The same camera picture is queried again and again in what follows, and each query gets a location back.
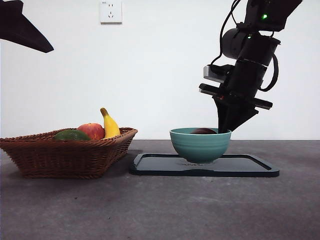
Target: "teal bowl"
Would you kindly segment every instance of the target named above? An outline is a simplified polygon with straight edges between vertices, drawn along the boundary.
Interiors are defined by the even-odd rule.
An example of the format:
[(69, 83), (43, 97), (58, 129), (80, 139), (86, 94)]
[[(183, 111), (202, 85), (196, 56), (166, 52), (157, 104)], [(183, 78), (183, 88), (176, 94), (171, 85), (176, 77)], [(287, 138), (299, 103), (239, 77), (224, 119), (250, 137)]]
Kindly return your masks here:
[(170, 131), (175, 151), (188, 162), (211, 163), (220, 158), (227, 150), (231, 131), (218, 134), (191, 134), (197, 127), (177, 128)]

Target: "wicker basket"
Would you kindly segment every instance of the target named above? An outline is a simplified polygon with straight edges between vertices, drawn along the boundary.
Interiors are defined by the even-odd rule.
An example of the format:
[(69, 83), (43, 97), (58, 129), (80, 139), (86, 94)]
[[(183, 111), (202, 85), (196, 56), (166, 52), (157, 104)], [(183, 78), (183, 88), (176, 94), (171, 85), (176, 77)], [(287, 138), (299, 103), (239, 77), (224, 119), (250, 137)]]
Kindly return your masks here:
[(0, 138), (0, 148), (17, 165), (25, 178), (96, 179), (124, 157), (138, 132), (120, 128), (121, 135), (108, 139), (74, 141), (53, 140), (66, 129), (28, 136)]

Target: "electrical socket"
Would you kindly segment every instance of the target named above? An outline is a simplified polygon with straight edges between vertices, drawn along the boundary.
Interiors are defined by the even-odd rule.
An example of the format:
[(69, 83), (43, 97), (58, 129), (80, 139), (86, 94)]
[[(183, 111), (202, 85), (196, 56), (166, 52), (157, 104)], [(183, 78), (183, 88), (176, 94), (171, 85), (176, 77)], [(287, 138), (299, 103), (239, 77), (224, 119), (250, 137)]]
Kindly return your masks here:
[(122, 0), (100, 0), (100, 22), (102, 24), (121, 24)]

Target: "yellow banana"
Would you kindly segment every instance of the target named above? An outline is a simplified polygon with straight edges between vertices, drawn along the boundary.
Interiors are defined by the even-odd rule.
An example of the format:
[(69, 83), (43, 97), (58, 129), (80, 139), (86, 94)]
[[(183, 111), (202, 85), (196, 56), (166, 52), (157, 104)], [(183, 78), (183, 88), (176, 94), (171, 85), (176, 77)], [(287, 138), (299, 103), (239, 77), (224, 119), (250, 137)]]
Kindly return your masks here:
[(118, 127), (118, 124), (109, 115), (107, 110), (104, 107), (102, 107), (100, 108), (100, 112), (103, 116), (104, 139), (108, 139), (108, 138), (112, 138), (114, 136), (120, 135), (120, 129)]

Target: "table surface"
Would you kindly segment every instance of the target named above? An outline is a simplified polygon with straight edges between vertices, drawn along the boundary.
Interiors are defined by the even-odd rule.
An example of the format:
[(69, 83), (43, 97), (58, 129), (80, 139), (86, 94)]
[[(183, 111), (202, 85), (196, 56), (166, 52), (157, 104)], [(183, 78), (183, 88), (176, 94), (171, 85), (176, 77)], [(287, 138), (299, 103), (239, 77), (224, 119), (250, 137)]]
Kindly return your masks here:
[(140, 153), (169, 140), (133, 140), (99, 179), (27, 179), (1, 152), (2, 240), (318, 240), (320, 141), (232, 140), (278, 177), (137, 176)]

